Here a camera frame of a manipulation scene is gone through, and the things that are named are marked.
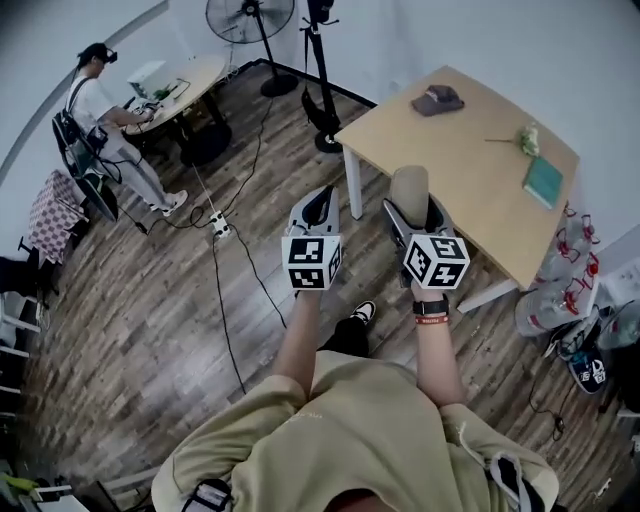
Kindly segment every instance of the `person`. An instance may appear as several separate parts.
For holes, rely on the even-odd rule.
[[[120,131],[123,126],[150,121],[153,114],[133,114],[109,98],[98,81],[109,61],[109,49],[104,43],[88,46],[78,59],[77,77],[71,85],[66,108],[85,135],[101,133],[107,137],[99,152],[101,168],[96,171],[122,182],[141,196],[152,210],[160,209],[165,217],[169,217],[185,203],[187,192],[166,193],[156,171]]]
[[[372,302],[316,351],[321,292],[300,292],[272,375],[180,443],[153,481],[157,512],[218,510],[201,505],[220,480],[242,512],[551,510],[544,459],[464,405],[442,292],[411,290],[417,375],[367,358]]]

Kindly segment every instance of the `beige t-shirt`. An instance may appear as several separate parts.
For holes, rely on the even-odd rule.
[[[179,512],[200,482],[222,478],[234,511],[322,512],[352,489],[403,512],[506,511],[471,450],[485,460],[518,457],[551,509],[558,481],[540,456],[463,405],[438,410],[400,366],[324,351],[309,401],[295,381],[267,378],[176,448],[152,497],[158,512]]]

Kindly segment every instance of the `power strip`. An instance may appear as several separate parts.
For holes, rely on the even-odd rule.
[[[222,215],[221,211],[215,211],[209,217],[209,220],[213,223],[213,236],[219,238],[227,238],[231,234],[231,228],[227,224],[227,220]]]

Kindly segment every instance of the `light wood table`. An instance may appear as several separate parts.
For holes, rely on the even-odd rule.
[[[171,134],[182,148],[183,163],[196,165],[210,162],[225,150],[231,140],[231,129],[218,110],[209,90],[224,76],[226,62],[218,55],[204,55],[189,61],[176,73],[183,80],[171,95],[160,102],[153,120],[128,126],[125,133],[139,136],[173,121]],[[202,100],[215,124],[194,133],[183,112],[196,101]]]
[[[462,110],[423,117],[411,100],[429,85],[450,85],[465,101]],[[362,216],[359,159],[388,176],[406,165],[429,172],[430,193],[451,216],[455,227],[505,274],[458,309],[469,311],[515,289],[527,289],[560,221],[578,156],[536,121],[541,155],[563,176],[554,210],[547,210],[523,190],[531,164],[515,145],[487,142],[510,139],[535,121],[495,91],[443,67],[386,103],[370,110],[336,135],[344,147],[351,215]]]

